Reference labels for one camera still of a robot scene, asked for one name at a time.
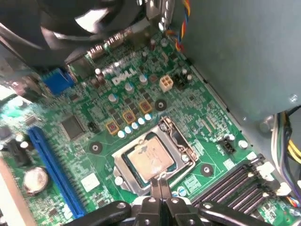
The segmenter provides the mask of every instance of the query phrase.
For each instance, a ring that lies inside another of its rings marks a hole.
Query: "white label sticker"
[[[249,154],[247,155],[246,158],[247,158],[248,160],[252,160],[252,159],[256,159],[257,156],[256,156],[255,152],[251,152],[251,153],[249,153]]]
[[[184,185],[187,187],[189,193],[193,193],[198,190],[202,185],[196,178],[196,176],[192,175],[184,181]]]
[[[226,161],[223,162],[223,164],[227,168],[227,170],[230,170],[235,166],[235,164],[232,162],[231,159],[227,159]]]
[[[93,188],[100,185],[95,173],[91,173],[89,176],[81,180],[82,185],[86,192],[91,191]]]

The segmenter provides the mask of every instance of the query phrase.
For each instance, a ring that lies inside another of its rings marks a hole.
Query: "motherboard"
[[[260,172],[264,157],[169,38],[96,48],[68,70],[68,88],[51,87],[61,71],[42,75],[39,101],[2,107],[1,154],[37,225],[131,203],[152,178],[195,206],[213,200],[276,226],[295,221]]]

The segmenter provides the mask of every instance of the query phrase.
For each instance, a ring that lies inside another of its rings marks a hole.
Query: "gray metal panel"
[[[300,0],[191,0],[184,54],[239,122],[301,103]],[[183,18],[177,1],[173,23]],[[291,103],[289,97],[299,100]]]

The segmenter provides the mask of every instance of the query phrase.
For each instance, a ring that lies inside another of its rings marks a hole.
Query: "ram slot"
[[[248,175],[243,174],[239,177],[236,177],[235,180],[227,187],[225,187],[221,192],[219,192],[216,196],[212,197],[210,200],[216,202],[219,200],[221,197],[223,197],[228,191],[231,191],[233,188],[236,188],[237,185],[240,185],[241,181],[248,181]]]
[[[259,198],[256,202],[254,202],[248,209],[244,211],[244,214],[251,214],[266,200],[266,197]]]
[[[234,208],[237,204],[242,202],[249,194],[253,193],[254,190],[257,189],[257,185],[252,185],[248,189],[246,189],[243,193],[241,193],[236,199],[231,201],[227,206],[230,208]]]
[[[49,147],[43,131],[39,127],[32,127],[27,132],[73,216],[75,218],[84,216],[86,211],[70,181],[64,174],[63,168],[56,159],[54,152]]]
[[[218,181],[215,185],[211,186],[204,194],[198,197],[195,201],[192,202],[193,206],[196,206],[199,202],[204,202],[211,200],[212,197],[215,197],[219,192],[229,186],[237,177],[245,174],[245,167],[239,167],[231,172],[229,175],[225,176],[223,179]]]
[[[261,199],[262,192],[258,193],[257,195],[254,195],[248,202],[246,202],[241,208],[238,209],[239,212],[245,212],[247,211],[250,207],[252,207],[259,199]]]
[[[222,203],[223,201],[228,199],[231,195],[233,195],[233,193],[235,193],[237,190],[239,190],[240,188],[242,188],[244,186],[249,185],[253,181],[254,181],[253,178],[247,177],[247,178],[241,180],[240,182],[237,182],[237,184],[232,189],[230,189],[226,194],[224,194],[222,197],[220,197],[216,202]]]

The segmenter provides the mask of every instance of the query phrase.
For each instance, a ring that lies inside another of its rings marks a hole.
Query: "white connector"
[[[169,77],[169,75],[165,75],[160,79],[159,86],[161,87],[163,93],[171,90],[174,85],[174,81]]]

